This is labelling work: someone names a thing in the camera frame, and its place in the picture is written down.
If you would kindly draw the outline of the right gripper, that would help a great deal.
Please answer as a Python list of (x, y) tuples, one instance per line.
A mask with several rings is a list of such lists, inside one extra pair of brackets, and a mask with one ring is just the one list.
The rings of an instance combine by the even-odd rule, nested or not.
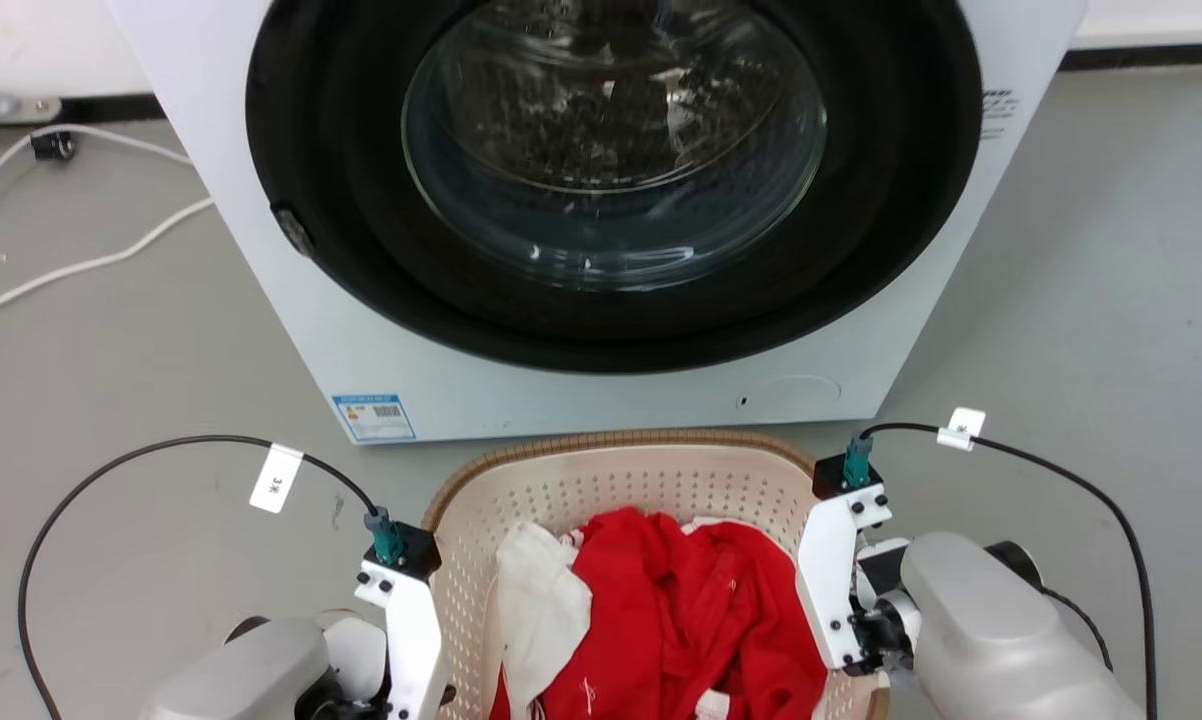
[(921, 615), (902, 581), (909, 545), (909, 538), (883, 538), (859, 547), (853, 557), (851, 624), (861, 648), (859, 674), (876, 670), (914, 673)]

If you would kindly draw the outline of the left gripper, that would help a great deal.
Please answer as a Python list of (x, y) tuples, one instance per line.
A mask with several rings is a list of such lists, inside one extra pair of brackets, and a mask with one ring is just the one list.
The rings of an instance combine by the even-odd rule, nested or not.
[(389, 720), (387, 638), (381, 627), (343, 618), (319, 633), (313, 720)]

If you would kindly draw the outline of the beige perforated laundry basket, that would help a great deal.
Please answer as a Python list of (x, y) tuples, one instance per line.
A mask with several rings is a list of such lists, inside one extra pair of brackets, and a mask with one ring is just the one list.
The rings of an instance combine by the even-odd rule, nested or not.
[[(796, 555), (816, 500), (811, 456), (734, 430), (632, 430), (557, 438), (480, 457), (438, 492), (424, 516), (442, 566), (432, 581), (456, 698), (441, 720), (488, 720), (499, 679), (496, 548), (519, 520), (555, 536), (633, 507), (682, 523), (740, 520)], [(813, 720), (888, 720), (889, 680), (828, 670)]]

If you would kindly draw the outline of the white garment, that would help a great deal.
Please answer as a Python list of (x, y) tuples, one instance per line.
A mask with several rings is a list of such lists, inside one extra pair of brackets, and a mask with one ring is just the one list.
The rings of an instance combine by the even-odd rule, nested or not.
[(496, 612), (510, 720), (545, 720), (541, 697), (591, 627), (591, 588), (575, 575), (575, 537), (519, 520), (496, 548)]

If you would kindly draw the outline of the red garment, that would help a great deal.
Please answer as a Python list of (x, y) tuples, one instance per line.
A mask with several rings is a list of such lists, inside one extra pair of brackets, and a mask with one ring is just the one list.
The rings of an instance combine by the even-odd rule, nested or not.
[[(569, 536), (591, 627), (541, 697), (545, 720), (813, 720), (828, 670), (773, 538), (633, 507)], [(510, 720), (501, 651), (488, 720)]]

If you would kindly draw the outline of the blue white energy sticker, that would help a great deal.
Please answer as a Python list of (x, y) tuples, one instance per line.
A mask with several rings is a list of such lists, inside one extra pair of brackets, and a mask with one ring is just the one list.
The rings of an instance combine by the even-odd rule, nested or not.
[(331, 401), (355, 445), (392, 445), (417, 439), (399, 395), (332, 395)]

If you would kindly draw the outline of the white washing machine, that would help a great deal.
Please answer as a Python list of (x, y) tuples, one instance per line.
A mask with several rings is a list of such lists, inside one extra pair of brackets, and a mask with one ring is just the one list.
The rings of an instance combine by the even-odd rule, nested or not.
[(269, 209), (246, 131), (246, 73), (270, 0), (107, 2), (331, 409), (332, 395), (399, 395), (417, 442), (871, 418), (1087, 10), (1087, 0), (962, 0), (989, 63), (972, 174), (935, 240), (865, 304), (789, 345), (728, 363), (588, 374), (499, 363), (428, 340), (364, 305), (296, 250)]

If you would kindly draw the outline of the black round glass door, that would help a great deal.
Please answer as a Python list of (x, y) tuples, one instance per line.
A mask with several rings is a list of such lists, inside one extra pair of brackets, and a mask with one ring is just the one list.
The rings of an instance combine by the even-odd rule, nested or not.
[(546, 371), (728, 363), (935, 240), (989, 63), (962, 0), (270, 0), (252, 161), (296, 250)]

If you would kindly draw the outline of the grey metal floor fixture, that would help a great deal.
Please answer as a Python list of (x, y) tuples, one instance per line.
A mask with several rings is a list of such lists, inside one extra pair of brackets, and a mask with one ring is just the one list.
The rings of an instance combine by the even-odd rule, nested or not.
[(60, 97), (22, 97), (0, 94), (1, 126), (44, 126), (63, 111)]

